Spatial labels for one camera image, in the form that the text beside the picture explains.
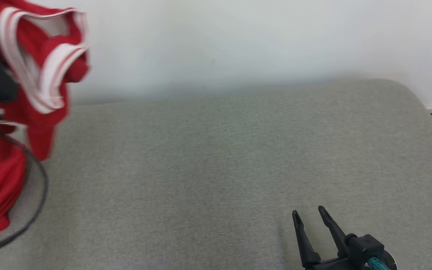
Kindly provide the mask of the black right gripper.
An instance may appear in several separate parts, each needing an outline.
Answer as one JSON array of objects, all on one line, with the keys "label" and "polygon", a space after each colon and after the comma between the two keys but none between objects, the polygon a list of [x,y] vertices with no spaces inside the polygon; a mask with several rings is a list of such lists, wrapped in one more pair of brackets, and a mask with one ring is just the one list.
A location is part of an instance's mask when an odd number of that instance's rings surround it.
[{"label": "black right gripper", "polygon": [[397,270],[394,257],[384,245],[370,234],[358,237],[345,234],[326,208],[319,205],[318,211],[337,248],[337,258],[321,261],[305,232],[299,213],[292,212],[295,236],[303,268],[306,270]]}]

